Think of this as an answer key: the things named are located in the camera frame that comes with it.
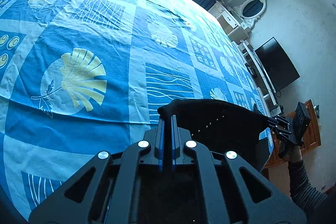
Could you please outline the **striped right forearm sleeve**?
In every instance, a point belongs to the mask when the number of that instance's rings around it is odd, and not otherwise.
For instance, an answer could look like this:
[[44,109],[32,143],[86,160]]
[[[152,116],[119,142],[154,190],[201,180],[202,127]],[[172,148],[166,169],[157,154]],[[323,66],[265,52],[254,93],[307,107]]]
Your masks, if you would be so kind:
[[306,215],[311,215],[328,198],[311,186],[303,160],[288,162],[290,197]]

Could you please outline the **person right hand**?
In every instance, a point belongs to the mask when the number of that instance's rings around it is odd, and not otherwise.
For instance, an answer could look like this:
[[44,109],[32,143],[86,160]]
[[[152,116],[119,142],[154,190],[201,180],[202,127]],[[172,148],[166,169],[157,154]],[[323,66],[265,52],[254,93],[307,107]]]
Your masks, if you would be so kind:
[[302,160],[300,146],[295,146],[291,148],[288,152],[288,157],[290,162],[300,162]]

